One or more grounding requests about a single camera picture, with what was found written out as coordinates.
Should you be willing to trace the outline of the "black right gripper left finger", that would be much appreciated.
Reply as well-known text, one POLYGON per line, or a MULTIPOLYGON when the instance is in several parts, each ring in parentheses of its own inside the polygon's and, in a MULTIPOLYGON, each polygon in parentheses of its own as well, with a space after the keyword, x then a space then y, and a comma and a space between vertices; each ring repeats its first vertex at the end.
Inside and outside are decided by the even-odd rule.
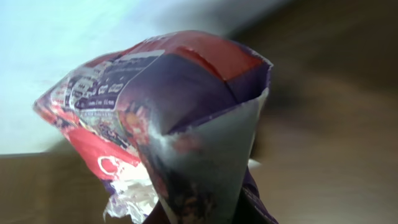
POLYGON ((170 224, 170 220, 160 202, 157 202, 153 211, 142 224, 170 224))

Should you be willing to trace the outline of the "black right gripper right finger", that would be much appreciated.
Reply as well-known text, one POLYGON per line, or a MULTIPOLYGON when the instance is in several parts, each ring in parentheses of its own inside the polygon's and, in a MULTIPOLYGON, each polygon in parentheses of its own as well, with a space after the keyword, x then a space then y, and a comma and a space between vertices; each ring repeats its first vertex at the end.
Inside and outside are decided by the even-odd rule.
POLYGON ((232 224, 271 224, 264 205, 247 187, 241 189, 232 224))

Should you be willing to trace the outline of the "red purple snack pack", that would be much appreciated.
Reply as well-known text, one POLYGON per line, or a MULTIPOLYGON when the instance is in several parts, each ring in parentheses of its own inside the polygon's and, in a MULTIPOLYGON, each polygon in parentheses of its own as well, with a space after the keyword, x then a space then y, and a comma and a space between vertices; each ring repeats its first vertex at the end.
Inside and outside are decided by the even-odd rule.
POLYGON ((77 67, 38 98, 110 192, 104 214, 143 223, 232 223, 272 63, 220 36, 186 30, 77 67))

